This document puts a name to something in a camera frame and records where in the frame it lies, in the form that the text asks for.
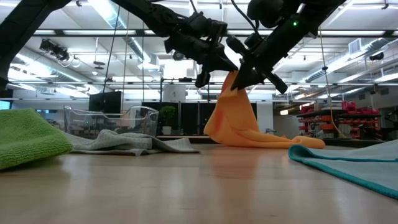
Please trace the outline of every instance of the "plastic storage container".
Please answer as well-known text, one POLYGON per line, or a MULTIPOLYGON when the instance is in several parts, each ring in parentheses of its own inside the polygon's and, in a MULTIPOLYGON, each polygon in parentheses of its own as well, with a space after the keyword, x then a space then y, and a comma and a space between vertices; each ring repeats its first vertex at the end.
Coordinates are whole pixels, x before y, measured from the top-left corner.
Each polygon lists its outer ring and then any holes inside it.
POLYGON ((132 106, 124 114, 104 114, 64 106, 64 116, 66 133, 95 139, 104 129, 118 134, 141 133, 155 136, 159 112, 146 106, 132 106))

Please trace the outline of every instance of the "teal cloth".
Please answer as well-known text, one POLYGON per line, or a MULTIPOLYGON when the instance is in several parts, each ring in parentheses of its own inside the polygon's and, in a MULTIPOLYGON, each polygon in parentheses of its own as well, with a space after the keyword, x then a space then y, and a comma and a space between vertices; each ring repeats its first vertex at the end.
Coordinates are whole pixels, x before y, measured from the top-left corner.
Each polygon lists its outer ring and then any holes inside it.
POLYGON ((71 150, 64 134, 35 110, 0 110, 0 170, 71 150))
POLYGON ((362 149, 325 150, 294 145, 292 160, 398 199, 398 140, 362 149))

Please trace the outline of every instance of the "green plant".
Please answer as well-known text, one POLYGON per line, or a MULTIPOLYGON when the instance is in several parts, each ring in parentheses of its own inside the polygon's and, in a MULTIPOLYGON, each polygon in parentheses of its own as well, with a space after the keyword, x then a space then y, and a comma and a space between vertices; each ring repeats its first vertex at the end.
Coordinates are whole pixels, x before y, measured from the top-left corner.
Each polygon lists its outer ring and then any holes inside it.
POLYGON ((166 126, 172 125, 172 119, 175 115, 175 111, 176 109, 173 106, 164 106, 162 109, 160 109, 160 117, 166 126))

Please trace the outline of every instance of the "orange cloth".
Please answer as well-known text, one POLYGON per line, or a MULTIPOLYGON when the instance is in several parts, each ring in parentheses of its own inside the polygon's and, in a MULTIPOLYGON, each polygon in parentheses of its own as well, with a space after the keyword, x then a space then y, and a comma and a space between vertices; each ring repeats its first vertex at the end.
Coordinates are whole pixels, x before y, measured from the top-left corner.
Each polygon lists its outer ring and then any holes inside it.
POLYGON ((323 149, 321 139, 297 136, 293 139, 260 133, 245 90, 231 91, 237 72, 230 72, 224 81, 216 108, 205 127, 205 134, 227 146, 288 149, 294 144, 323 149))

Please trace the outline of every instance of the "black robotic arm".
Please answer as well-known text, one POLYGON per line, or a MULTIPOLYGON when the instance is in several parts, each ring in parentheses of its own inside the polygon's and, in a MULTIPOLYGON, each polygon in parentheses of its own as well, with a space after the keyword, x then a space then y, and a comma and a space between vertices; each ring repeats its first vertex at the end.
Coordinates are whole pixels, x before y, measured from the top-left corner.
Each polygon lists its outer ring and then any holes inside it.
MULTIPOLYGON (((147 0, 112 1, 142 19, 156 35, 169 37, 164 43, 167 53, 176 50, 203 65, 195 84, 197 87, 206 85, 210 79, 209 73, 214 70, 238 69, 225 55, 224 46, 220 44, 227 32, 226 23, 207 19, 203 13, 197 12, 188 18, 181 17, 171 9, 147 0)), ((69 2, 22 0, 6 17, 0 25, 0 89, 5 89, 9 65, 20 49, 52 11, 69 2)))
MULTIPOLYGON (((62 8, 71 0, 22 0, 0 24, 0 90, 7 85, 9 65, 18 51, 39 28, 49 14, 62 8)), ((172 10, 147 0, 112 0, 141 18, 146 25, 165 41, 166 52, 176 50, 202 64, 196 87, 206 85, 210 72, 232 71, 238 68, 227 58, 220 44, 227 33, 227 24, 207 19, 203 13, 194 12, 182 17, 172 10)), ((230 36, 227 44, 243 56, 237 78, 231 89, 243 89, 262 83, 268 78, 281 93, 287 85, 272 73, 273 66, 303 37, 317 36, 320 24, 345 0, 251 0, 248 16, 265 27, 276 27, 263 39, 257 32, 245 41, 245 47, 230 36), (305 7, 297 12, 300 5, 305 7)))

